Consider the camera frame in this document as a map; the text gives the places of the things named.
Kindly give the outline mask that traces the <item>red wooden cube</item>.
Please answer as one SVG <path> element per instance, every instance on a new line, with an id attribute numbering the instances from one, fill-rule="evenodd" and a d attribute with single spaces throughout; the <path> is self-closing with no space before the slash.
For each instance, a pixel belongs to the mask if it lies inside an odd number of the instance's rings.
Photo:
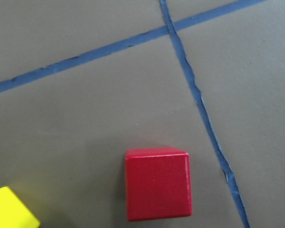
<path id="1" fill-rule="evenodd" d="M 141 221 L 192 214 L 190 156 L 175 147 L 125 152 L 127 219 Z"/>

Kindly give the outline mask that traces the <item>yellow wooden cube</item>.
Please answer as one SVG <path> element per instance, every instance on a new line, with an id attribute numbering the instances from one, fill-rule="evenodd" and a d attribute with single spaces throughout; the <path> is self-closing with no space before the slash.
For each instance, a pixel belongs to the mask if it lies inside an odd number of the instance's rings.
<path id="1" fill-rule="evenodd" d="M 0 188 L 0 228 L 38 228 L 40 221 L 8 187 Z"/>

